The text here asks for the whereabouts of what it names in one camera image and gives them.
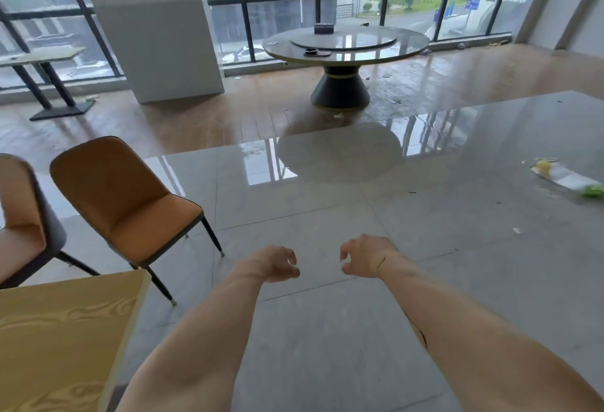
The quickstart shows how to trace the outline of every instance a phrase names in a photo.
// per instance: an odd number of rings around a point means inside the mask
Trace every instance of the hand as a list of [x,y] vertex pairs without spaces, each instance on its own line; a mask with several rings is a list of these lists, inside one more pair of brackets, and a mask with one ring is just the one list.
[[381,254],[389,251],[398,250],[386,237],[363,234],[358,239],[351,239],[340,247],[340,261],[350,255],[350,262],[342,264],[342,272],[373,279],[377,277],[379,263],[383,260]]
[[269,245],[253,253],[249,261],[260,266],[265,281],[270,283],[300,276],[300,270],[294,267],[298,263],[294,250],[284,246]]

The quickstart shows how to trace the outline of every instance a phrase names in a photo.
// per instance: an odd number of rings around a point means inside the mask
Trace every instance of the round table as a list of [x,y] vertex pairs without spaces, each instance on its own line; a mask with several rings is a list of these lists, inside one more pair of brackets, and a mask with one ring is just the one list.
[[[286,62],[322,65],[325,74],[310,100],[318,108],[351,111],[369,104],[369,92],[359,76],[361,65],[405,59],[426,49],[430,39],[396,27],[336,25],[333,34],[316,35],[314,27],[290,30],[262,42],[271,56]],[[320,48],[325,57],[309,56],[305,49]]]

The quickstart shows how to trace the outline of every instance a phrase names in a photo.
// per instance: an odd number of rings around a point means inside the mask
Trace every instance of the green object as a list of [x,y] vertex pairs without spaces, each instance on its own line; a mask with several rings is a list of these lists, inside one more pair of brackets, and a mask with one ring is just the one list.
[[604,186],[602,185],[589,185],[583,190],[584,197],[604,197]]

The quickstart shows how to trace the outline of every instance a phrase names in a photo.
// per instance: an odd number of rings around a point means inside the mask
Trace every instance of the chair leg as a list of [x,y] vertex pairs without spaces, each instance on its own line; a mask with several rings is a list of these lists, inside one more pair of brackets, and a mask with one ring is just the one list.
[[203,218],[201,218],[201,223],[204,225],[205,230],[208,231],[208,235],[210,236],[210,238],[212,239],[212,241],[214,242],[214,245],[216,246],[216,248],[218,248],[218,251],[221,252],[221,256],[224,257],[224,252],[222,251],[222,247],[221,244],[218,242],[218,239],[216,239],[216,236],[214,234],[214,231],[212,230],[212,228],[210,227],[210,224],[208,223],[208,220],[205,219],[205,216]]
[[67,253],[65,253],[65,251],[59,251],[57,253],[57,259],[60,259],[64,263],[68,263],[71,266],[78,267],[81,270],[83,270],[84,272],[86,272],[87,274],[90,274],[90,275],[101,275],[100,273],[98,273],[97,271],[95,271],[93,268],[88,267],[86,264],[79,262],[73,256],[70,256]]
[[155,286],[157,286],[157,288],[161,291],[161,293],[168,298],[168,301],[170,301],[170,304],[175,306],[176,301],[174,301],[172,294],[170,294],[170,292],[168,291],[168,288],[165,287],[165,285],[162,283],[162,281],[159,279],[159,277],[157,275],[155,275],[155,272],[152,271],[149,266],[145,266],[141,269],[145,269],[148,273],[151,274],[151,281],[153,283],[155,283]]

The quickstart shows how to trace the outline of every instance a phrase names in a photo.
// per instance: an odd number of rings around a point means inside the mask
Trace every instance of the chair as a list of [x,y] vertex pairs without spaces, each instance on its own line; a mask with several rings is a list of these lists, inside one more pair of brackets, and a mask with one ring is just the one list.
[[20,157],[0,154],[0,205],[5,220],[0,231],[0,288],[19,286],[53,258],[99,275],[62,251],[67,240],[63,226],[32,167]]
[[146,269],[172,305],[176,302],[149,264],[199,222],[224,256],[204,210],[171,194],[117,137],[97,138],[63,152],[50,164],[50,175],[88,224],[133,269]]

